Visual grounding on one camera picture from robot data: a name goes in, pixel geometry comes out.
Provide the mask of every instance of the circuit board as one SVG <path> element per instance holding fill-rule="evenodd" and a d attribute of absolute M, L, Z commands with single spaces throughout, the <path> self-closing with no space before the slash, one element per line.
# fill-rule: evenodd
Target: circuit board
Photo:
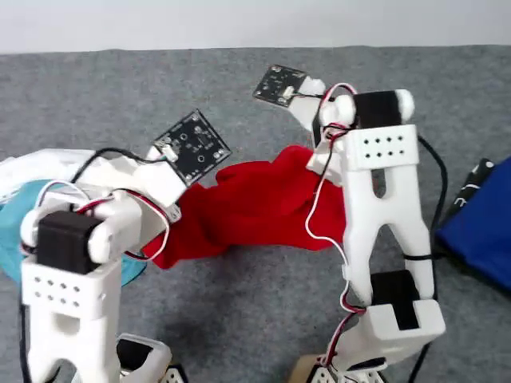
<path fill-rule="evenodd" d="M 301 70 L 272 65 L 257 85 L 254 97 L 287 108 L 306 77 L 307 74 Z"/>
<path fill-rule="evenodd" d="M 172 149 L 176 156 L 168 163 L 187 186 L 232 154 L 199 109 L 173 125 L 153 145 L 162 155 L 167 148 Z"/>

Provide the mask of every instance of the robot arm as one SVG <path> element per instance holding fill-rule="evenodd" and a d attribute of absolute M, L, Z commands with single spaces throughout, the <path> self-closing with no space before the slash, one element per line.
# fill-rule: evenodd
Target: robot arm
<path fill-rule="evenodd" d="M 22 301 L 34 319 L 28 381 L 46 383 L 66 359 L 73 383 L 186 382 L 163 343 L 117 337 L 121 255 L 163 230 L 168 238 L 181 194 L 230 153 L 196 110 L 154 142 L 149 160 L 99 159 L 76 183 L 80 195 L 43 191 L 22 222 Z"/>
<path fill-rule="evenodd" d="M 307 168 L 322 174 L 327 166 L 325 178 L 343 186 L 347 214 L 343 245 L 348 261 L 344 276 L 365 306 L 356 326 L 343 332 L 342 324 L 336 331 L 329 347 L 335 348 L 331 361 L 315 363 L 310 373 L 294 374 L 290 382 L 331 382 L 333 376 L 341 382 L 381 382 L 378 371 L 410 357 L 445 331 L 440 307 L 432 299 L 430 233 L 422 219 L 418 190 L 417 131 L 415 125 L 406 124 L 414 111 L 413 98 L 404 89 L 331 98 L 332 88 L 318 97 L 311 84 L 319 80 L 304 73 L 307 80 L 296 84 L 292 77 L 276 75 L 273 68 L 255 97 L 287 108 L 311 132 L 315 150 Z M 286 70 L 294 69 L 280 67 L 279 73 Z M 279 98 L 274 102 L 271 95 L 285 98 L 289 86 L 298 89 L 294 96 L 285 104 Z M 357 128 L 331 145 L 323 129 L 353 123 Z M 374 194 L 371 171 L 375 169 L 385 172 L 382 198 Z M 405 268 L 372 274 L 374 241 L 385 224 L 402 248 Z"/>

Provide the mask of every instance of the black wire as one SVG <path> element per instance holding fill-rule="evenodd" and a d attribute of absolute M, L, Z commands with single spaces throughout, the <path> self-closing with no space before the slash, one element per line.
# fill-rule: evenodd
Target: black wire
<path fill-rule="evenodd" d="M 118 153 L 125 157 L 131 158 L 132 160 L 135 160 L 137 162 L 141 162 L 142 164 L 155 164 L 158 162 L 165 162 L 166 159 L 158 159 L 158 160 L 146 160 L 145 158 L 142 158 L 140 156 L 137 156 L 133 152 L 130 152 L 127 149 L 120 149 L 120 148 L 103 148 L 97 150 L 94 154 L 91 155 L 91 157 L 84 162 L 84 164 L 77 170 L 76 173 L 74 173 L 73 178 L 71 179 L 71 182 L 74 184 L 78 181 L 78 179 L 81 177 L 83 172 L 91 165 L 92 162 L 94 162 L 99 157 L 103 157 L 106 153 Z"/>
<path fill-rule="evenodd" d="M 351 130 L 353 130 L 353 129 L 352 128 L 346 129 L 344 132 L 340 133 L 338 136 L 335 136 L 332 139 L 332 141 L 330 142 L 330 151 L 328 152 L 327 162 L 325 162 L 325 166 L 323 167 L 323 171 L 319 175 L 319 180 L 318 180 L 318 183 L 316 184 L 316 186 L 314 187 L 314 194 L 313 195 L 315 195 L 318 192 L 319 184 L 321 184 L 321 180 L 323 179 L 323 177 L 327 173 L 328 165 L 330 164 L 330 161 L 332 160 L 332 155 L 334 154 L 334 142 L 337 139 L 339 139 L 339 138 L 345 136 L 346 134 L 348 134 Z"/>
<path fill-rule="evenodd" d="M 433 149 L 433 147 L 430 145 L 430 143 L 428 141 L 426 141 L 426 139 L 420 135 L 418 136 L 418 141 L 421 143 L 421 145 L 430 153 L 430 155 L 436 161 L 438 167 L 440 168 L 440 177 L 442 178 L 442 189 L 440 191 L 440 196 L 438 197 L 437 206 L 435 208 L 433 219 L 431 220 L 431 226 L 430 226 L 431 237 L 434 238 L 434 230 L 437 228 L 438 223 L 440 222 L 442 210 L 444 208 L 444 204 L 446 203 L 446 195 L 447 195 L 447 187 L 448 187 L 448 183 L 449 183 L 449 176 L 447 173 L 446 164 L 444 164 L 444 161 L 438 155 L 438 153 Z M 437 268 L 436 268 L 434 256 L 431 258 L 431 266 L 433 267 L 433 279 L 434 279 L 433 298 L 438 300 Z M 408 383 L 415 382 L 415 379 L 417 378 L 417 375 L 418 375 L 419 371 L 421 370 L 422 365 L 424 364 L 426 355 L 428 354 L 428 351 L 430 351 L 430 347 L 431 347 L 431 343 L 428 343 L 428 344 L 424 345 L 424 347 L 422 347 L 421 353 L 418 355 L 417 361 L 415 362 L 414 369 L 412 369 L 412 372 L 410 373 L 410 376 L 408 377 Z"/>
<path fill-rule="evenodd" d="M 19 333 L 19 362 L 22 368 L 23 383 L 32 383 L 30 377 L 29 363 L 26 355 L 26 309 L 23 305 L 22 287 L 20 286 L 18 300 L 18 333 Z"/>
<path fill-rule="evenodd" d="M 323 94 L 303 94 L 303 93 L 295 93 L 293 95 L 293 98 L 294 97 L 303 97 L 303 98 L 323 98 Z M 330 102 L 334 102 L 335 101 L 335 97 L 331 96 L 329 99 L 328 99 Z"/>
<path fill-rule="evenodd" d="M 447 186 L 449 183 L 449 177 L 447 174 L 447 167 L 444 164 L 442 158 L 438 155 L 438 153 L 433 149 L 428 141 L 422 136 L 418 136 L 418 142 L 430 153 L 433 159 L 436 161 L 438 167 L 440 168 L 440 177 L 442 178 L 442 189 L 440 191 L 440 196 L 438 197 L 437 206 L 434 211 L 433 219 L 431 220 L 430 230 L 433 232 L 434 229 L 437 228 L 438 223 L 440 222 L 440 217 L 442 215 L 442 210 L 444 208 L 444 204 L 446 203 L 446 195 L 447 195 Z"/>

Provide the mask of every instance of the red cloth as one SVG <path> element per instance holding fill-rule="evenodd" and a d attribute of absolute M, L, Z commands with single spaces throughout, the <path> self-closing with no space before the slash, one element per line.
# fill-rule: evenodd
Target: red cloth
<path fill-rule="evenodd" d="M 312 151 L 285 148 L 271 163 L 248 162 L 229 166 L 216 174 L 218 186 L 190 187 L 180 198 L 183 217 L 172 225 L 167 246 L 154 263 L 172 267 L 180 259 L 212 257 L 231 245 L 290 245 L 310 250 L 331 246 L 311 238 L 305 219 L 311 210 L 319 175 L 305 165 Z M 325 181 L 311 230 L 336 241 L 343 237 L 346 221 L 340 188 Z M 156 237 L 143 249 L 154 254 L 163 240 Z"/>

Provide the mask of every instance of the carpet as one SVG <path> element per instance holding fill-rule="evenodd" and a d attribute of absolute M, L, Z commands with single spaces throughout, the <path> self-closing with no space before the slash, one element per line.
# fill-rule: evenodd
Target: carpet
<path fill-rule="evenodd" d="M 150 142 L 199 108 L 231 147 L 227 164 L 272 160 L 309 145 L 291 114 L 252 99 L 268 65 L 308 71 L 360 91 L 409 89 L 412 122 L 450 171 L 448 202 L 483 156 L 511 149 L 511 47 L 211 49 L 0 56 L 0 158 L 39 148 L 118 146 L 145 153 Z M 422 207 L 432 218 L 438 169 L 421 150 Z M 212 183 L 212 176 L 204 184 Z M 402 266 L 382 230 L 373 271 Z M 295 361 L 321 353 L 343 316 L 341 258 L 334 250 L 235 247 L 217 259 L 147 269 L 122 290 L 120 331 L 160 339 L 191 382 L 285 382 Z M 447 332 L 418 382 L 510 381 L 511 305 L 446 260 L 438 288 Z M 17 289 L 0 274 L 0 380 L 21 382 Z M 411 358 L 391 366 L 404 382 Z M 67 381 L 66 366 L 57 381 Z"/>

